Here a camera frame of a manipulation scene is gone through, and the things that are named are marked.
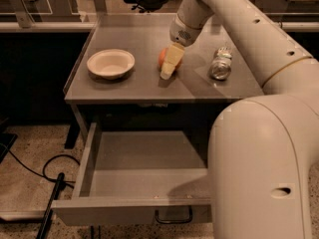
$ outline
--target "metal cabinet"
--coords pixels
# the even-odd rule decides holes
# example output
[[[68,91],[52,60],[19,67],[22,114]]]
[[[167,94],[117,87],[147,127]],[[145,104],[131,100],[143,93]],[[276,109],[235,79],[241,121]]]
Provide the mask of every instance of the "metal cabinet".
[[[72,199],[52,206],[67,225],[211,220],[210,127],[223,106],[262,91],[213,19],[186,48],[176,74],[161,80],[158,55],[170,43],[172,17],[105,16],[84,50],[66,102],[86,146]],[[233,50],[233,72],[218,82],[207,71],[213,53],[224,45]],[[131,52],[136,59],[132,71],[116,81],[90,75],[88,59],[104,49]]]

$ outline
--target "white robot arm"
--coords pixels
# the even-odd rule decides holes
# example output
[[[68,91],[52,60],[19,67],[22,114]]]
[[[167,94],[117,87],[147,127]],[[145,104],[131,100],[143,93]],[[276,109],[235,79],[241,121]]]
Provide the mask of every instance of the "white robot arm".
[[[268,95],[229,106],[212,127],[214,238],[310,239],[319,64],[248,0],[183,0],[171,39],[191,45],[213,13]]]

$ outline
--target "drawer handle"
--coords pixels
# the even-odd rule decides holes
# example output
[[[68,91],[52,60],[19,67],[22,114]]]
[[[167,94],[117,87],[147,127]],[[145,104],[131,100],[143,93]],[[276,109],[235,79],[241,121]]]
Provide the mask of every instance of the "drawer handle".
[[[186,219],[181,220],[163,220],[160,219],[160,212],[156,210],[156,220],[159,224],[186,224],[192,221],[192,209],[191,206],[188,206],[189,216]]]

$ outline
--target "table top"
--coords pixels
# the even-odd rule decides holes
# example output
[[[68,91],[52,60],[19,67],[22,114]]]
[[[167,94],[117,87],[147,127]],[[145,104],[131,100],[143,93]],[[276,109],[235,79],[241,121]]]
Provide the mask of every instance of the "table top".
[[[263,95],[248,66],[222,26],[208,20],[196,42],[185,48],[180,68],[167,81],[160,78],[158,57],[171,44],[174,14],[106,15],[85,51],[65,100],[74,105],[234,102]],[[227,81],[208,75],[214,52],[232,49],[232,73]],[[136,63],[122,79],[108,81],[89,74],[88,59],[105,49],[123,49]]]

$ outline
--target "floor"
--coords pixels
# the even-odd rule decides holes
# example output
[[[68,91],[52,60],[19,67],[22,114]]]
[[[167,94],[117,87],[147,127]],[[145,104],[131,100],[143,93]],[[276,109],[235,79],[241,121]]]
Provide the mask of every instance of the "floor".
[[[94,3],[92,0],[77,0],[79,11],[90,15],[94,20]],[[106,0],[109,12],[132,13],[132,5],[122,0]],[[173,0],[165,5],[160,12],[175,12],[180,0]],[[81,158],[84,144],[80,137],[76,146],[64,149],[69,126],[58,125],[15,125],[9,126],[7,132],[18,134],[11,150],[27,166],[41,172],[44,163],[51,157],[68,153],[77,159]],[[55,177],[59,172],[65,172],[66,179],[76,180],[78,165],[71,159],[57,159],[48,167],[47,174]],[[0,210],[1,211],[37,211],[44,210],[49,200],[53,183],[38,177],[23,168],[11,156],[7,155],[0,164]],[[309,187],[311,215],[314,238],[319,238],[319,164],[310,170]],[[60,199],[69,199],[71,189],[66,188]],[[40,224],[0,224],[0,238],[35,238]],[[194,225],[132,225],[103,226],[102,238],[164,238],[164,239],[208,239],[212,236],[212,224]],[[53,217],[53,224],[48,239],[80,239],[90,238],[89,227],[67,227],[58,217]]]

